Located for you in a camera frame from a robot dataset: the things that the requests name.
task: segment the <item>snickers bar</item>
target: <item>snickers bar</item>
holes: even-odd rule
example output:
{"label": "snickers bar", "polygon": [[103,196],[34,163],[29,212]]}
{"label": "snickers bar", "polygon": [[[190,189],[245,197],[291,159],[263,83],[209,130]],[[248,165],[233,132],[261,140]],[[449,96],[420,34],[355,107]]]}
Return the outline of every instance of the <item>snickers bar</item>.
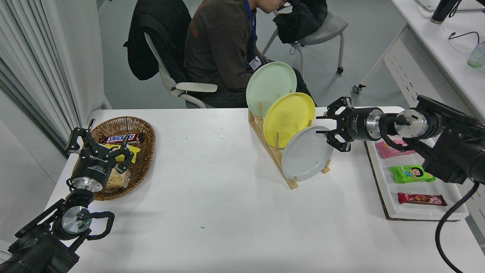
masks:
{"label": "snickers bar", "polygon": [[[123,142],[123,138],[126,135],[120,136],[100,136],[99,142],[101,144],[117,144]],[[134,133],[128,135],[128,143],[142,143],[143,142],[143,133]]]}

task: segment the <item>green snack package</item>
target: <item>green snack package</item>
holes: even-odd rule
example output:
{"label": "green snack package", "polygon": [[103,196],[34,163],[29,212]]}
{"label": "green snack package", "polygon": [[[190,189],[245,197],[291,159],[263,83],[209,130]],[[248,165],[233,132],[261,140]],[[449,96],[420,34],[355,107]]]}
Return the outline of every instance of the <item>green snack package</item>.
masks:
{"label": "green snack package", "polygon": [[396,166],[390,167],[389,170],[394,174],[396,183],[409,183],[416,181],[435,181],[436,178],[425,172],[421,165]]}

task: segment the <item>brown sweatshirt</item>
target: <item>brown sweatshirt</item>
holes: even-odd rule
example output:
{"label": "brown sweatshirt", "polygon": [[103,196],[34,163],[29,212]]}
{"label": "brown sweatshirt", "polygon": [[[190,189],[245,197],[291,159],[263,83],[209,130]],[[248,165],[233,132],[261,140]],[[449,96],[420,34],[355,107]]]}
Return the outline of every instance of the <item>brown sweatshirt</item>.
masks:
{"label": "brown sweatshirt", "polygon": [[[214,107],[247,107],[246,86],[254,71],[252,22],[245,0],[203,1],[192,18],[185,41],[184,66],[189,80],[215,84],[215,93],[194,94]],[[267,61],[256,48],[254,53]]]}

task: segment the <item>blue lanyard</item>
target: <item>blue lanyard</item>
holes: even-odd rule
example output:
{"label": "blue lanyard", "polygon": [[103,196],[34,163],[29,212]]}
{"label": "blue lanyard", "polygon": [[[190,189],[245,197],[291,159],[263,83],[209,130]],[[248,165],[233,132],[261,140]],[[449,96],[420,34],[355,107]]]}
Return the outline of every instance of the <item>blue lanyard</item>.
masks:
{"label": "blue lanyard", "polygon": [[253,49],[253,56],[255,56],[254,54],[254,41],[256,40],[256,17],[254,17],[254,21],[253,21],[253,14],[251,13],[251,9],[249,8],[249,2],[248,0],[246,0],[246,11],[247,11],[247,16],[249,18],[249,23],[253,23],[253,42],[251,43],[252,44],[252,49]]}

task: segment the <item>wicker basket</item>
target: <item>wicker basket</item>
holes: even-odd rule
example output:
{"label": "wicker basket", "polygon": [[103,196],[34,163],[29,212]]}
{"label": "wicker basket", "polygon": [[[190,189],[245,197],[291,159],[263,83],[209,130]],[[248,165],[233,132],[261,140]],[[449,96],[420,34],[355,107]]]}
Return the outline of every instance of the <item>wicker basket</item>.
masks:
{"label": "wicker basket", "polygon": [[96,142],[100,136],[126,135],[137,132],[143,133],[144,141],[139,144],[130,144],[140,148],[136,154],[136,163],[129,167],[131,172],[128,186],[115,190],[103,190],[96,193],[96,200],[111,200],[121,197],[134,190],[145,179],[151,167],[153,151],[155,149],[155,131],[153,127],[143,119],[136,117],[117,117],[107,120],[91,131]]}

